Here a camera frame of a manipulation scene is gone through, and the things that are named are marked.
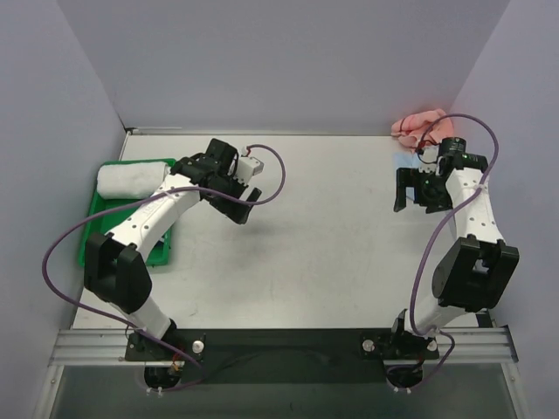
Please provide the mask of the rolled white towel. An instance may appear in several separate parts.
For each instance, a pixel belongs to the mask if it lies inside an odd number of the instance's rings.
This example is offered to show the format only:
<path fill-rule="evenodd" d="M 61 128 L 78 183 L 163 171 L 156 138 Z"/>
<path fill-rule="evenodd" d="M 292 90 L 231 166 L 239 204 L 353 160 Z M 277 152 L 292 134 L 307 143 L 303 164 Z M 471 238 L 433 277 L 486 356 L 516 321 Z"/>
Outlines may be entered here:
<path fill-rule="evenodd" d="M 151 196 L 170 171 L 164 161 L 110 164 L 97 174 L 97 193 L 106 200 L 144 199 Z"/>

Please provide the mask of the aluminium front rail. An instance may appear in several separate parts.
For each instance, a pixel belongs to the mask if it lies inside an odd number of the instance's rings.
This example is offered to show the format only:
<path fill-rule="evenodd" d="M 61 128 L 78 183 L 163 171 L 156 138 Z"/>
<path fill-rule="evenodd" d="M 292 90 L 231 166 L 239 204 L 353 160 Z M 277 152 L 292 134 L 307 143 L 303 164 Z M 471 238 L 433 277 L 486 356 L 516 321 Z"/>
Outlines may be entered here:
<path fill-rule="evenodd" d="M 455 340 L 448 364 L 516 363 L 518 355 L 505 327 L 451 327 Z M 51 366 L 124 366 L 127 340 L 122 329 L 71 329 L 58 333 Z"/>

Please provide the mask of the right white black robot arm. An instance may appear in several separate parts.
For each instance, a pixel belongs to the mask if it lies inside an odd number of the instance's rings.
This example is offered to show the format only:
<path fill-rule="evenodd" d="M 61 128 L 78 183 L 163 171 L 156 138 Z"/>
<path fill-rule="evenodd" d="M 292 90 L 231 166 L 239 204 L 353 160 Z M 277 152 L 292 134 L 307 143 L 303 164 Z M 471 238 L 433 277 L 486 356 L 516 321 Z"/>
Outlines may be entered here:
<path fill-rule="evenodd" d="M 430 339 L 456 318 L 497 305 L 516 266 L 518 249 L 501 235 L 488 190 L 487 158 L 469 154 L 466 141 L 447 137 L 430 150 L 435 159 L 396 172 L 394 210 L 403 210 L 406 192 L 426 213 L 445 213 L 454 225 L 455 242 L 431 277 L 431 295 L 411 297 L 387 336 L 392 354 L 404 358 L 418 348 L 418 337 Z"/>

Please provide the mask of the crumpled pink towel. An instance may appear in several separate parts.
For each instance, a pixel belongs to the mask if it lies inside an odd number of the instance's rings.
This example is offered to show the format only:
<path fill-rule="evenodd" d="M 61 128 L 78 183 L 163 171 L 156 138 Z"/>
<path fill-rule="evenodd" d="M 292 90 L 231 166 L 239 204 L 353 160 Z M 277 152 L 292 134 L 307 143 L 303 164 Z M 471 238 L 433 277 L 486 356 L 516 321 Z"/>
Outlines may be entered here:
<path fill-rule="evenodd" d="M 414 150 L 418 147 L 422 135 L 431 123 L 445 115 L 446 112 L 440 108 L 408 115 L 392 124 L 390 135 L 403 147 Z M 433 126 L 425 136 L 425 141 L 439 144 L 444 138 L 453 137 L 454 134 L 452 121 L 443 119 Z"/>

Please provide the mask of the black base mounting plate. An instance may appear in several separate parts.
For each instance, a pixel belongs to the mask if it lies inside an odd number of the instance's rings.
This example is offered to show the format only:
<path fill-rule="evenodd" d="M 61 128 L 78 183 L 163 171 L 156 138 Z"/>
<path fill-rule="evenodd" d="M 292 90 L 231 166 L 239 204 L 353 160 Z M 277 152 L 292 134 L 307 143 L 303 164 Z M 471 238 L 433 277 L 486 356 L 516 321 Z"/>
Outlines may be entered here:
<path fill-rule="evenodd" d="M 391 363 L 439 357 L 433 340 L 384 327 L 177 329 L 170 345 L 132 333 L 124 358 L 166 384 L 369 384 L 383 381 Z"/>

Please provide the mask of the light blue towel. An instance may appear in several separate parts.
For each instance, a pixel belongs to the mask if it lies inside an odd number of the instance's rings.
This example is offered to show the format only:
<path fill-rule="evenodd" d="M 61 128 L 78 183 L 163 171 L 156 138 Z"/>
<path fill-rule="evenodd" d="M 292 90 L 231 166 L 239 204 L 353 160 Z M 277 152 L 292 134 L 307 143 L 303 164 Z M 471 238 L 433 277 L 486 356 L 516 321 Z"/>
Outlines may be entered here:
<path fill-rule="evenodd" d="M 395 168 L 419 168 L 421 164 L 417 155 L 407 152 L 395 153 L 393 161 Z"/>

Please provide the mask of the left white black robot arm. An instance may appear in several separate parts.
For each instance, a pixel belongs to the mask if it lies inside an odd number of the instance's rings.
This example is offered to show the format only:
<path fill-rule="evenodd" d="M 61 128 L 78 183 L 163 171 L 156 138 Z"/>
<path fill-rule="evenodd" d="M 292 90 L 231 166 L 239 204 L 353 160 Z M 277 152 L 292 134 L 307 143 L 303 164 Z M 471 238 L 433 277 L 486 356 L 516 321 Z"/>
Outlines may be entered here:
<path fill-rule="evenodd" d="M 141 205 L 108 233 L 95 232 L 85 246 L 85 287 L 148 336 L 145 348 L 158 360 L 176 351 L 176 323 L 151 296 L 148 254 L 179 217 L 206 201 L 236 224 L 252 209 L 239 203 L 263 162 L 213 139 L 203 153 L 178 160 L 157 185 L 154 200 Z"/>

